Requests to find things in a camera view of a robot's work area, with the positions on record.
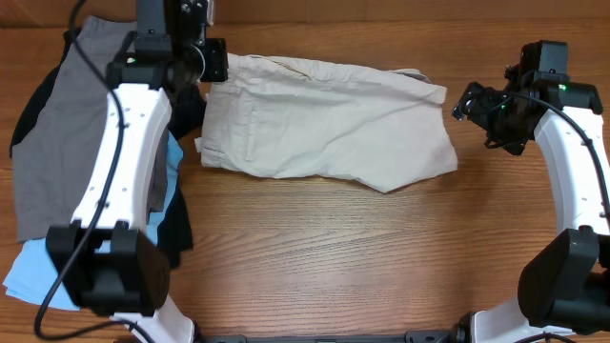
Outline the beige khaki shorts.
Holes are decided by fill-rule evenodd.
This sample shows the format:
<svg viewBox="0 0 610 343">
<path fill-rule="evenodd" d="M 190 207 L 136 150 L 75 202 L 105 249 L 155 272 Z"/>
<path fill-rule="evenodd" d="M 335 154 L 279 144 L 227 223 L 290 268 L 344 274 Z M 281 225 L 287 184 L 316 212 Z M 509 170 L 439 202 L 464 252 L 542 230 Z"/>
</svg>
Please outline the beige khaki shorts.
<svg viewBox="0 0 610 343">
<path fill-rule="evenodd" d="M 417 69 L 235 55 L 206 96 L 201 163 L 263 178 L 322 176 L 392 192 L 453 172 L 447 90 Z"/>
</svg>

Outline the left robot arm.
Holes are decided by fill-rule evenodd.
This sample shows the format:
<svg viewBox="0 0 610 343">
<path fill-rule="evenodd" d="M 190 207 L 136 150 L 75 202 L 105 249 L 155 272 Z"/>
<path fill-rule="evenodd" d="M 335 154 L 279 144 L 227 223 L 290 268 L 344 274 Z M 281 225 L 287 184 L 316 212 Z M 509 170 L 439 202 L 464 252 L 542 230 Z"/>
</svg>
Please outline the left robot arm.
<svg viewBox="0 0 610 343">
<path fill-rule="evenodd" d="M 226 43 L 211 38 L 213 0 L 140 1 L 136 28 L 97 73 L 108 92 L 105 129 L 71 222 L 48 230 L 46 248 L 78 307 L 142 342 L 202 340 L 169 294 L 170 264 L 146 234 L 149 187 L 171 98 L 228 77 Z"/>
</svg>

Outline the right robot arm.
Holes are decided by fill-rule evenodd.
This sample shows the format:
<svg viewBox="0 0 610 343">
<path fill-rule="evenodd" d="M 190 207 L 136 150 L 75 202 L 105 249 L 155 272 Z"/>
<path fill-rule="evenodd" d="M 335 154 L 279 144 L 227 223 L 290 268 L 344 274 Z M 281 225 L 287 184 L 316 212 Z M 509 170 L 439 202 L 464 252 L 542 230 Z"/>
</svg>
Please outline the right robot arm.
<svg viewBox="0 0 610 343">
<path fill-rule="evenodd" d="M 486 132 L 488 149 L 542 151 L 557 236 L 522 270 L 518 295 L 464 315 L 444 342 L 560 342 L 609 329 L 609 162 L 598 90 L 567 73 L 568 47 L 522 47 L 499 91 L 468 85 L 452 115 Z"/>
</svg>

